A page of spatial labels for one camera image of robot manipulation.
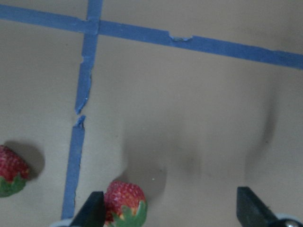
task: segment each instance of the strawberry leaves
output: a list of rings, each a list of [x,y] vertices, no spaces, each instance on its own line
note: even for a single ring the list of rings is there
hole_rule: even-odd
[[[118,216],[113,213],[114,222],[108,224],[108,227],[141,227],[147,216],[147,203],[139,202],[139,207],[136,214],[128,206],[122,206],[122,215]]]
[[[21,191],[25,186],[26,180],[20,174],[14,177],[12,182],[7,182],[0,176],[0,197],[7,197]]]

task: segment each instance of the blue painter's tape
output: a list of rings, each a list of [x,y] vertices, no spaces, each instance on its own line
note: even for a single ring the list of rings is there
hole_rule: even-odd
[[[95,25],[95,30],[94,34],[85,34],[83,39],[83,62],[80,65],[79,71],[78,90],[75,104],[76,114],[81,113],[81,110],[89,99],[91,71],[95,63],[102,2],[103,0],[90,0],[88,5],[87,20]]]
[[[95,33],[95,23],[83,21],[76,17],[41,12],[13,6],[0,5],[0,19],[53,27],[73,32]]]
[[[97,48],[98,37],[96,35],[84,35],[82,58],[80,65],[78,90],[76,97],[75,111],[80,114],[82,108],[89,99],[89,91],[91,87],[91,71],[94,66],[95,53]]]
[[[80,161],[84,141],[84,120],[81,116],[72,128],[61,219],[72,218],[75,211],[75,193],[80,174]]]
[[[176,39],[175,37],[171,37],[168,31],[103,20],[100,22],[99,34],[303,69],[302,54],[272,51],[261,47],[237,44],[199,36]]]

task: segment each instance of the gray surface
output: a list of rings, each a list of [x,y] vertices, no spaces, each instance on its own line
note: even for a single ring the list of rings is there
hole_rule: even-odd
[[[0,4],[80,18],[86,10],[83,1]],[[102,19],[303,53],[302,9],[105,1]],[[82,35],[8,21],[0,30],[0,143],[35,170],[1,199],[1,224],[48,226],[61,214]],[[240,226],[239,185],[302,219],[301,70],[100,36],[92,79],[76,211],[119,178],[146,192],[147,227]]]

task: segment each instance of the red strawberry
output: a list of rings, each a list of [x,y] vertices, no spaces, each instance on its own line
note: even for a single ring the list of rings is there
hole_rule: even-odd
[[[25,161],[8,147],[0,145],[0,197],[21,191],[28,174],[29,168]]]
[[[147,202],[142,189],[133,183],[113,181],[104,195],[106,225],[141,227],[146,220]]]

